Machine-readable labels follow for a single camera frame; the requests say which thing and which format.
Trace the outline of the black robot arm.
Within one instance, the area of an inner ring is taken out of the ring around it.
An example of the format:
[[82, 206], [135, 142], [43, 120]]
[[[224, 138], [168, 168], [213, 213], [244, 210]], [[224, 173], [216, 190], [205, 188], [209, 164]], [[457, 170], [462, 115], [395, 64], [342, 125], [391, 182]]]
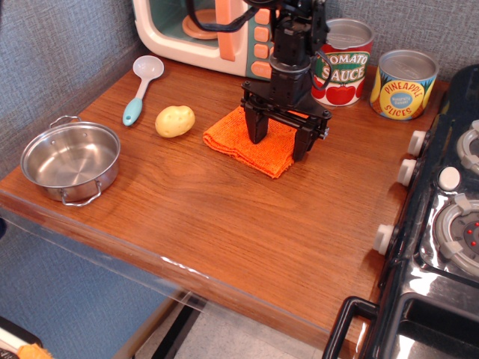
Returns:
[[269, 83], [242, 84], [242, 107], [250, 141], [260, 143], [267, 135], [269, 121], [275, 120], [296, 130], [293, 160], [303, 159], [318, 138], [328, 133], [329, 110], [312, 96], [314, 74], [329, 27], [324, 1], [277, 1], [271, 5], [270, 20], [274, 49], [269, 56], [272, 68]]

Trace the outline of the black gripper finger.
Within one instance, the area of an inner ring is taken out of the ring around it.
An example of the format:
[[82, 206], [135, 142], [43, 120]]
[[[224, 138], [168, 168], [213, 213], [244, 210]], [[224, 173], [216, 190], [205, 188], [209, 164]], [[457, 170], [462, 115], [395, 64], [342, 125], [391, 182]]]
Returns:
[[305, 154], [313, 147], [317, 137], [317, 130], [314, 127], [303, 126], [296, 130], [293, 148], [293, 160], [295, 162], [303, 159]]
[[253, 144], [259, 144], [267, 135], [269, 118], [263, 109], [253, 106], [250, 102], [244, 105], [244, 112], [249, 139]]

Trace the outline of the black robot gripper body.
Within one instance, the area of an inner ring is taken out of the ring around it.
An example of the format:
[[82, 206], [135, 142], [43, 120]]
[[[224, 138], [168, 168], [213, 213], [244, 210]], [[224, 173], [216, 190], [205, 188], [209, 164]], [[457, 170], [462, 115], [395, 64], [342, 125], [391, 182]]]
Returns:
[[293, 66], [272, 59], [270, 65], [272, 74], [268, 83], [242, 83], [243, 109], [244, 105], [250, 102], [263, 109], [269, 120], [276, 120], [295, 129], [303, 126], [314, 127], [317, 138], [324, 139], [329, 133], [328, 121], [331, 113], [311, 95], [314, 84], [311, 60]]

